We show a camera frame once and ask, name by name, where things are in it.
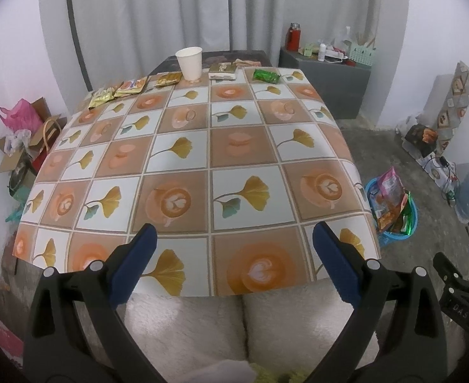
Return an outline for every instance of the gray curtain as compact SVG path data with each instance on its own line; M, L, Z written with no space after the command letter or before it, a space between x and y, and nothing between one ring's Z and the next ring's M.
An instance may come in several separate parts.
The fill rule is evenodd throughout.
M277 65L290 22L302 42L340 27L375 33L379 0L73 0L94 88L149 73L187 46L264 50Z
M285 0L229 0L232 50L266 52L273 65L279 60Z
M227 0L73 0L94 88L148 74L187 46L229 49Z

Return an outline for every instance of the checkered tablecloth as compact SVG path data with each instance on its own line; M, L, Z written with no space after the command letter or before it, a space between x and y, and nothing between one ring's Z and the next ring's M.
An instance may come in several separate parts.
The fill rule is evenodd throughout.
M146 90L75 114L46 158L14 255L59 272L105 260L144 223L157 249L136 292L220 296L327 276L321 220L379 256L370 207L333 117L300 70Z

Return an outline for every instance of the red bottle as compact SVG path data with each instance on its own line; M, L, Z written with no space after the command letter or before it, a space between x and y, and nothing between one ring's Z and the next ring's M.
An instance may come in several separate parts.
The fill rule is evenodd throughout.
M297 52L300 47L300 24L291 23L289 30L287 30L286 49L292 52Z

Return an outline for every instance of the white fluffy rug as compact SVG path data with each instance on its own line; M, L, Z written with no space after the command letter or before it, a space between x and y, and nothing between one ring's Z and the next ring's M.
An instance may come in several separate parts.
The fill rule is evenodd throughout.
M243 297L249 361L275 372L312 371L353 309L329 279ZM133 294L125 325L162 376L180 376L221 360L245 359L239 297L176 298ZM360 366L378 353L373 336Z
M132 294L125 325L168 381L224 359L245 360L238 297L155 297Z
M274 373L312 371L328 352L353 308L327 278L294 288L244 296L250 361ZM378 354L373 334L359 367Z

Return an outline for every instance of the paper cup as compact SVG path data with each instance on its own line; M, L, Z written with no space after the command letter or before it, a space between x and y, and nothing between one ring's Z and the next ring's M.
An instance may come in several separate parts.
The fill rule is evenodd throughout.
M186 80L197 80L202 74L202 47L185 47L176 52L179 67Z

